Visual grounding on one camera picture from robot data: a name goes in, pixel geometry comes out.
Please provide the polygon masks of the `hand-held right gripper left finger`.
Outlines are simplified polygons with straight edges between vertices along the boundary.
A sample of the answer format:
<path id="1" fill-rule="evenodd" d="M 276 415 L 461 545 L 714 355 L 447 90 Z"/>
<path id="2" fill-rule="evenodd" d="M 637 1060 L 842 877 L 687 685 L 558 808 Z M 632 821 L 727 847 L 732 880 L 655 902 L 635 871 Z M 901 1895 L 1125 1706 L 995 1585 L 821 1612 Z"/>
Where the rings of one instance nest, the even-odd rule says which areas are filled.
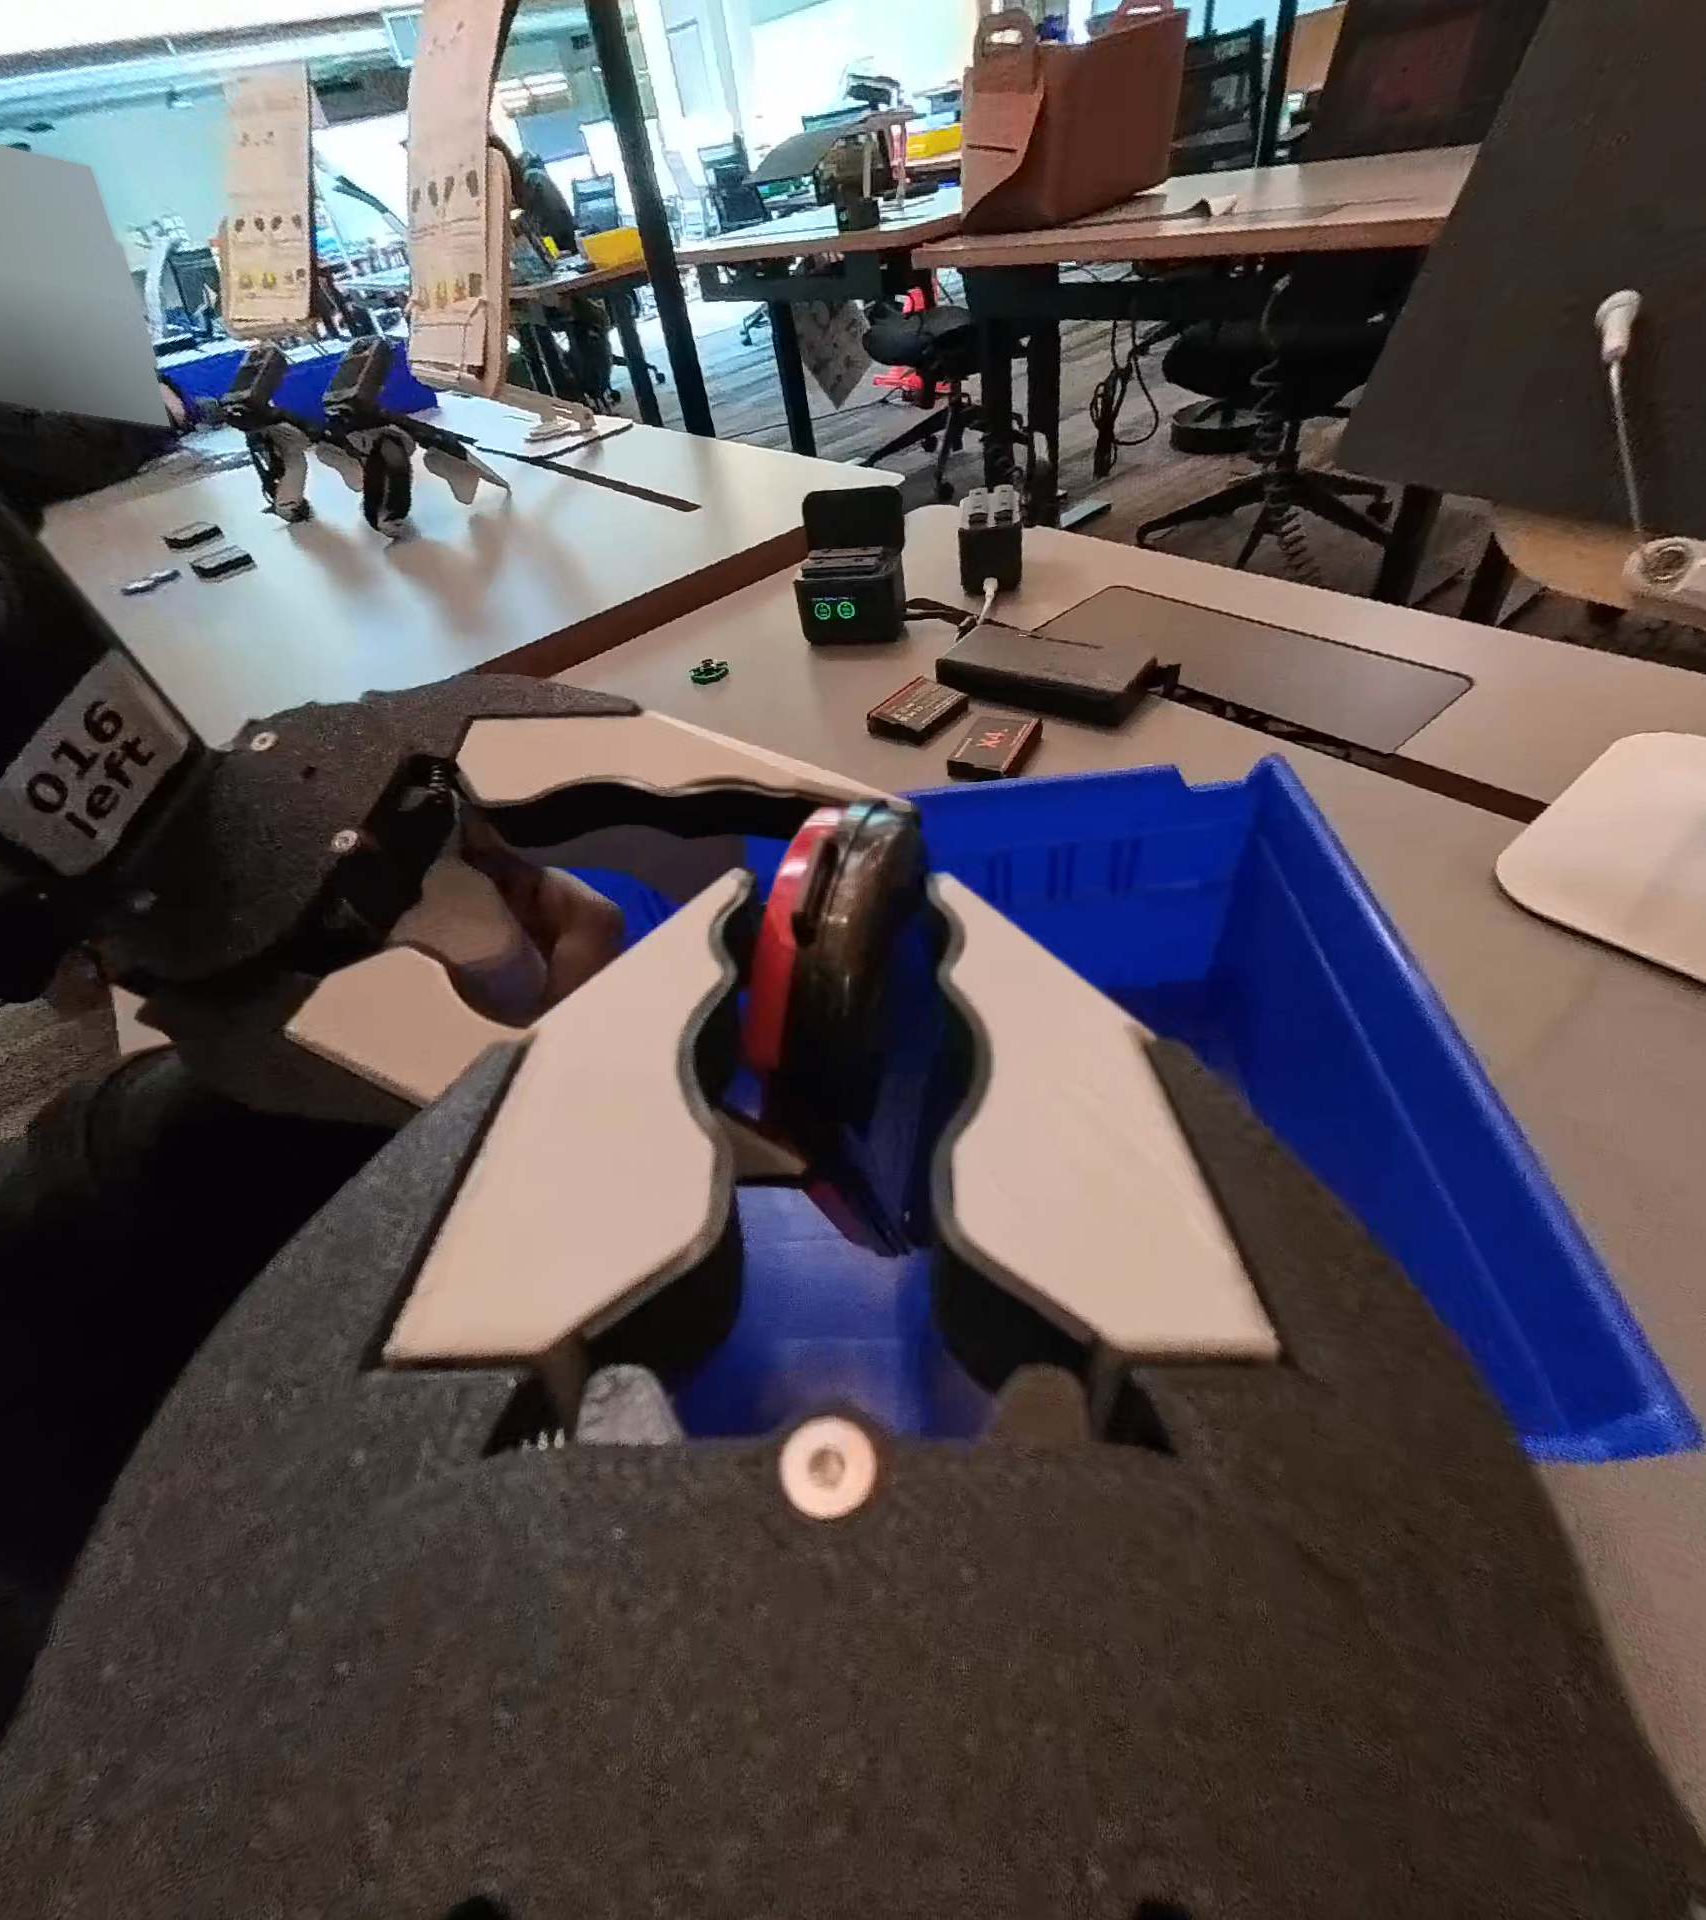
<path id="1" fill-rule="evenodd" d="M 741 1305 L 734 1070 L 750 875 L 722 875 L 537 1020 L 382 1345 L 389 1370 L 690 1378 Z"/>

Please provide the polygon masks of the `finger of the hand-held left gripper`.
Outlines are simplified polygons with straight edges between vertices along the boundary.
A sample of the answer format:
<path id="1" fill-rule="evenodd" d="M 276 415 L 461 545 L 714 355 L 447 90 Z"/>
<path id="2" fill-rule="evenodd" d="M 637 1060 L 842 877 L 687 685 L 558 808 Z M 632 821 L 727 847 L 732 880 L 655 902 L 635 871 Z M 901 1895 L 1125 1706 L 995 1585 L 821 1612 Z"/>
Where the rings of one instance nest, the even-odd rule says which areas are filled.
<path id="1" fill-rule="evenodd" d="M 877 787 L 658 712 L 481 719 L 456 775 L 508 842 L 645 829 L 789 841 L 818 810 L 890 805 Z"/>
<path id="2" fill-rule="evenodd" d="M 290 1045 L 352 1077 L 461 1077 L 530 1023 L 481 1014 L 418 949 L 385 949 L 323 976 L 286 1023 Z"/>

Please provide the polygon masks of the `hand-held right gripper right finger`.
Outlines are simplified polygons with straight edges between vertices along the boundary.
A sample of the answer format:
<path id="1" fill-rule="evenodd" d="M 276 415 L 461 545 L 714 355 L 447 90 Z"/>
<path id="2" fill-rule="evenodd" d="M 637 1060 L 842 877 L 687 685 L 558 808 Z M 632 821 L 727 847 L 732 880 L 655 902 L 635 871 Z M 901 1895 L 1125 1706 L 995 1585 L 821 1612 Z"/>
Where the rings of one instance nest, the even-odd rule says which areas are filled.
<path id="1" fill-rule="evenodd" d="M 1058 1370 L 1271 1366 L 1281 1337 L 1131 1012 L 956 877 L 927 885 L 956 1100 L 929 1158 L 935 1329 L 999 1395 Z"/>

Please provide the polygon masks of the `blue plastic bin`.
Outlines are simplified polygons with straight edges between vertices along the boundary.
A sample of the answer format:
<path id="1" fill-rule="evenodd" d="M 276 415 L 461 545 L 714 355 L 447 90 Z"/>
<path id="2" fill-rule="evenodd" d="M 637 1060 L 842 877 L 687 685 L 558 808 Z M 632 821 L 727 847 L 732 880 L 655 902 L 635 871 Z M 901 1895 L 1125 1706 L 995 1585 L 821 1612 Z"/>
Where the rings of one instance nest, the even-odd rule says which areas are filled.
<path id="1" fill-rule="evenodd" d="M 323 397 L 334 383 L 338 365 L 350 348 L 368 340 L 330 340 L 284 348 L 288 372 L 272 403 L 281 410 L 316 421 L 323 413 Z M 389 367 L 380 388 L 380 404 L 397 417 L 425 415 L 437 408 L 437 397 L 410 369 L 404 340 L 387 340 Z M 237 383 L 251 345 L 226 340 L 195 347 L 174 357 L 160 357 L 158 372 L 191 403 L 215 403 Z"/>
<path id="2" fill-rule="evenodd" d="M 1190 787 L 1172 769 L 914 797 L 925 865 L 960 878 L 1162 1047 L 1232 1092 L 1415 1286 L 1521 1451 L 1600 1467 L 1703 1431 L 1346 850 L 1279 761 Z M 720 867 L 770 880 L 796 838 Z M 891 1433 L 978 1433 L 986 1399 L 935 1326 L 929 1154 L 958 1100 L 935 995 L 924 1240 L 843 1236 L 789 1174 L 737 1171 L 741 1305 L 663 1384 L 700 1434 L 847 1400 Z"/>

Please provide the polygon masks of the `red handheld game toy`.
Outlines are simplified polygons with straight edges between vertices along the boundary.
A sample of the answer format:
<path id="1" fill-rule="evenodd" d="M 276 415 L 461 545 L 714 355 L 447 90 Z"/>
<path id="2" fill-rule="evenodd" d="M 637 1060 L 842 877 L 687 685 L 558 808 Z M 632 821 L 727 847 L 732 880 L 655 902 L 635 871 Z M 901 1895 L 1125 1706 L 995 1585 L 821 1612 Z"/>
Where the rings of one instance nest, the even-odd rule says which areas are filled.
<path id="1" fill-rule="evenodd" d="M 932 1007 L 925 849 L 906 805 L 809 815 L 770 878 L 743 980 L 750 1131 L 847 1240 L 921 1244 Z"/>

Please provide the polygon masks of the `person's left hand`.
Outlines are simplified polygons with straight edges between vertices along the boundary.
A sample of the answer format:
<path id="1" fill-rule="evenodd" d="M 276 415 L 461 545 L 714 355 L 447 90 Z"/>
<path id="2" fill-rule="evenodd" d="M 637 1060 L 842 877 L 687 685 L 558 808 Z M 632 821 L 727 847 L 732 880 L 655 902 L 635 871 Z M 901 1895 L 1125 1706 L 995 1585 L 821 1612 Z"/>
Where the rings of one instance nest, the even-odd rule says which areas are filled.
<path id="1" fill-rule="evenodd" d="M 494 886 L 519 931 L 503 982 L 464 992 L 483 1017 L 530 1027 L 622 956 L 622 908 L 577 875 L 537 862 L 480 816 L 464 823 L 460 854 Z"/>

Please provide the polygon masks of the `black charging case green lights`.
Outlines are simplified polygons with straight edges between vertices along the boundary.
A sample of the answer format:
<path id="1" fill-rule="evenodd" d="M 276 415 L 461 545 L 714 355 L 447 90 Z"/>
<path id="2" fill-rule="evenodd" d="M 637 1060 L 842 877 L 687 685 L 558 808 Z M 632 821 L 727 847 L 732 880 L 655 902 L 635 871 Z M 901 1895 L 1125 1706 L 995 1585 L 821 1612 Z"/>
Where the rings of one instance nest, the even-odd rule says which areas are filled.
<path id="1" fill-rule="evenodd" d="M 800 634 L 814 649 L 891 644 L 906 637 L 906 511 L 893 484 L 809 492 L 800 505 L 806 552 L 792 581 Z"/>

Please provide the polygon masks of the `black red battery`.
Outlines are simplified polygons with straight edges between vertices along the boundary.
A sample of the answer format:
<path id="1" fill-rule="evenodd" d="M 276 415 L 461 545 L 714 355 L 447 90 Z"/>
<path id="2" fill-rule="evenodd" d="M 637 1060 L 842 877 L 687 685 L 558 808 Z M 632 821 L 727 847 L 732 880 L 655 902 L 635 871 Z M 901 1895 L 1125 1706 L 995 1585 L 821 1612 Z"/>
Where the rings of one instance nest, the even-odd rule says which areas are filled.
<path id="1" fill-rule="evenodd" d="M 978 712 L 967 719 L 944 756 L 953 782 L 1018 779 L 1043 739 L 1043 721 L 1016 712 Z"/>
<path id="2" fill-rule="evenodd" d="M 879 699 L 864 717 L 872 739 L 924 746 L 970 709 L 970 697 L 938 679 L 917 676 Z"/>

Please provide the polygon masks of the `idle hand-held gripper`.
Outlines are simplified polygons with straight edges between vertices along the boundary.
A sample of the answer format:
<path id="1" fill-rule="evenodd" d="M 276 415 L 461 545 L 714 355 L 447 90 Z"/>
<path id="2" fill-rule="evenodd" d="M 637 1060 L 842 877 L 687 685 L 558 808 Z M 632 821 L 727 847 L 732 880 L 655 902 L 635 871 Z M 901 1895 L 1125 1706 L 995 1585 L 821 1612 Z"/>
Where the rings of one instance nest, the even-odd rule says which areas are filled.
<path id="1" fill-rule="evenodd" d="M 481 486 L 509 492 L 509 481 L 470 439 L 385 406 L 389 365 L 385 339 L 356 340 L 319 398 L 321 435 L 314 450 L 356 482 L 363 522 L 383 538 L 397 538 L 410 525 L 416 458 L 461 506 L 471 506 Z"/>
<path id="2" fill-rule="evenodd" d="M 244 437 L 263 506 L 284 525 L 301 525 L 311 516 L 308 457 L 314 441 L 308 425 L 279 406 L 288 372 L 279 347 L 254 345 L 218 398 L 215 418 Z"/>

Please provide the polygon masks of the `small black charger dock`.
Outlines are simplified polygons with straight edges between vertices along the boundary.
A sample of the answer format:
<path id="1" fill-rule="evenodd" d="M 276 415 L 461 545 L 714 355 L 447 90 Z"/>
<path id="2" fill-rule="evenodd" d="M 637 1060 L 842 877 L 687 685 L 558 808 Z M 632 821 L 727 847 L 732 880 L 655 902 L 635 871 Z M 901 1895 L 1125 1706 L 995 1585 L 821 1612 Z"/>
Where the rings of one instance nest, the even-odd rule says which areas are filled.
<path id="1" fill-rule="evenodd" d="M 956 565 L 961 594 L 984 602 L 1018 591 L 1024 570 L 1024 500 L 1014 484 L 965 492 L 958 506 Z"/>

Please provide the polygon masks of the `black flat power hub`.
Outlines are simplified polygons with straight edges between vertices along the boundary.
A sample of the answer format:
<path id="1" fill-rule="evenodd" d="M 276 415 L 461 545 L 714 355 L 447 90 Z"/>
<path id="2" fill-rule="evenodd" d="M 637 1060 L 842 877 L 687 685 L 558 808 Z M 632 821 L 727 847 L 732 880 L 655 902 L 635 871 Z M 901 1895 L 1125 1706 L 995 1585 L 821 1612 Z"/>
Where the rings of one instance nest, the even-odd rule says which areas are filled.
<path id="1" fill-rule="evenodd" d="M 1163 667 L 1150 646 L 1138 643 L 979 623 L 935 660 L 933 676 L 979 702 L 1111 731 L 1155 691 Z"/>

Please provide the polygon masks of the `printed cardboard sheet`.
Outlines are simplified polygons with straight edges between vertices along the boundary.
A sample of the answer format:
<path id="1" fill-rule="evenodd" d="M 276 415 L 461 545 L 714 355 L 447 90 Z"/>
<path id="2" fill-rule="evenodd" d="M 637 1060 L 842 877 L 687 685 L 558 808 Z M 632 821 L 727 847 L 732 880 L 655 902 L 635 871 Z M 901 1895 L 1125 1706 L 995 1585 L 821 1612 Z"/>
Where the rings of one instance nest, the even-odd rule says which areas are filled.
<path id="1" fill-rule="evenodd" d="M 869 379 L 865 307 L 859 300 L 796 303 L 792 328 L 803 375 L 840 413 Z"/>

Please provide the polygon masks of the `black office chair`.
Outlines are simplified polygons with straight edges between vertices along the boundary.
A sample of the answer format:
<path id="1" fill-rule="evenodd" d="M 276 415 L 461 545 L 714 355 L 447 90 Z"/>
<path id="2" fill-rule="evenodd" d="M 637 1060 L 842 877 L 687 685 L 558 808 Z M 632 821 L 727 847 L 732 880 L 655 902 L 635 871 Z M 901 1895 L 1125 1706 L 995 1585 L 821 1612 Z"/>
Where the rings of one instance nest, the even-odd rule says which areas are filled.
<path id="1" fill-rule="evenodd" d="M 984 423 L 974 395 L 979 340 L 967 309 L 925 295 L 914 309 L 882 311 L 867 325 L 862 348 L 877 372 L 903 379 L 912 425 L 867 452 L 859 467 L 877 468 L 917 448 L 933 458 L 935 489 L 944 489 L 949 461 L 967 435 L 981 433 Z"/>
<path id="2" fill-rule="evenodd" d="M 1274 545 L 1290 579 L 1317 587 L 1308 519 L 1377 551 L 1390 546 L 1390 489 L 1305 468 L 1300 437 L 1309 423 L 1348 418 L 1348 397 L 1371 375 L 1396 314 L 1364 303 L 1358 311 L 1313 307 L 1302 318 L 1286 318 L 1290 300 L 1291 281 L 1281 277 L 1256 318 L 1202 322 L 1172 339 L 1165 379 L 1247 417 L 1252 471 L 1223 491 L 1142 520 L 1131 537 L 1140 548 L 1252 508 L 1254 522 L 1232 567 L 1245 569 L 1263 545 Z"/>

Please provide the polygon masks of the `dark desk flap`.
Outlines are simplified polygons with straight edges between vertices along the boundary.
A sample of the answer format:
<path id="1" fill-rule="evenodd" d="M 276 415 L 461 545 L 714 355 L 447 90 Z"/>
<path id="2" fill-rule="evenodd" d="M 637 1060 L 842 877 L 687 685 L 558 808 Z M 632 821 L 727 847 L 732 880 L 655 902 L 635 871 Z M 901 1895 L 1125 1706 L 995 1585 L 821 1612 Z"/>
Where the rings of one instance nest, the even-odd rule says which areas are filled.
<path id="1" fill-rule="evenodd" d="M 1474 689 L 1454 671 L 1140 589 L 1103 589 L 1038 633 L 1147 652 L 1182 694 L 1381 756 Z"/>

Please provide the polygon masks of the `black metal pole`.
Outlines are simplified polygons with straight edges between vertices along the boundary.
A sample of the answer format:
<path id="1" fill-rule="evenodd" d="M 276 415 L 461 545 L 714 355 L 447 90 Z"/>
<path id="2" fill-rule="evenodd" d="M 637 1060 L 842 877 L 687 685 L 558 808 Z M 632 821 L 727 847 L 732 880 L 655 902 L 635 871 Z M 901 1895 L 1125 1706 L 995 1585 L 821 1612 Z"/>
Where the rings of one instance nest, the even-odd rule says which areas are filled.
<path id="1" fill-rule="evenodd" d="M 715 421 L 674 255 L 665 202 L 653 168 L 644 103 L 626 34 L 623 5 L 586 2 L 583 10 L 588 30 L 593 39 L 607 116 L 614 127 L 630 191 L 633 224 L 644 248 L 648 285 L 662 330 L 672 386 L 677 397 L 679 418 L 685 433 L 712 441 L 715 439 Z"/>

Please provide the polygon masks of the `cardboard instruction board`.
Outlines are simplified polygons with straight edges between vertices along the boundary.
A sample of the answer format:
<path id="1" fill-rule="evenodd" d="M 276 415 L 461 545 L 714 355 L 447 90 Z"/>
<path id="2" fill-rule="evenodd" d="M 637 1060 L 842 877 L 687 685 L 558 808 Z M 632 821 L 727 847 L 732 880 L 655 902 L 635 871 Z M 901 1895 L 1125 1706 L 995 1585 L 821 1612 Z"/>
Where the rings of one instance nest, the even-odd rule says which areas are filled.
<path id="1" fill-rule="evenodd" d="M 490 114 L 509 14 L 422 5 L 408 79 L 408 365 L 480 398 L 505 383 L 509 179 Z"/>
<path id="2" fill-rule="evenodd" d="M 234 339 L 305 339 L 316 322 L 311 95 L 301 61 L 223 87 L 220 321 Z"/>

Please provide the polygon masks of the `brown cardboard box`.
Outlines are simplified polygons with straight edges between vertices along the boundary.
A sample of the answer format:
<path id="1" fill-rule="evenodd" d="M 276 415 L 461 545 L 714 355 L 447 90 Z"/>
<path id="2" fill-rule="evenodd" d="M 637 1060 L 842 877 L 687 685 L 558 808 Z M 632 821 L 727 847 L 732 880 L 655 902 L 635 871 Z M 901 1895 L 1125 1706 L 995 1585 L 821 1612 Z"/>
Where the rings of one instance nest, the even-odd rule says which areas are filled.
<path id="1" fill-rule="evenodd" d="M 1170 173 L 1188 42 L 1172 5 L 1120 5 L 1081 42 L 984 12 L 963 74 L 960 228 L 999 237 L 1111 211 Z"/>

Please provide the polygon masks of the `large black board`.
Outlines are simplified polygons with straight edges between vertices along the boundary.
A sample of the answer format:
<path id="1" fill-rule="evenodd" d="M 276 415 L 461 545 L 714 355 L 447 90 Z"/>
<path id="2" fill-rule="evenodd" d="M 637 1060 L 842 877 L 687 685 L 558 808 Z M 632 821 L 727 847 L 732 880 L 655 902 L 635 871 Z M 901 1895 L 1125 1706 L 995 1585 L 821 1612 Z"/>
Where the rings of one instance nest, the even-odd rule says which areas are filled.
<path id="1" fill-rule="evenodd" d="M 1368 376 L 1340 461 L 1492 508 L 1706 543 L 1706 5 L 1557 2 Z"/>

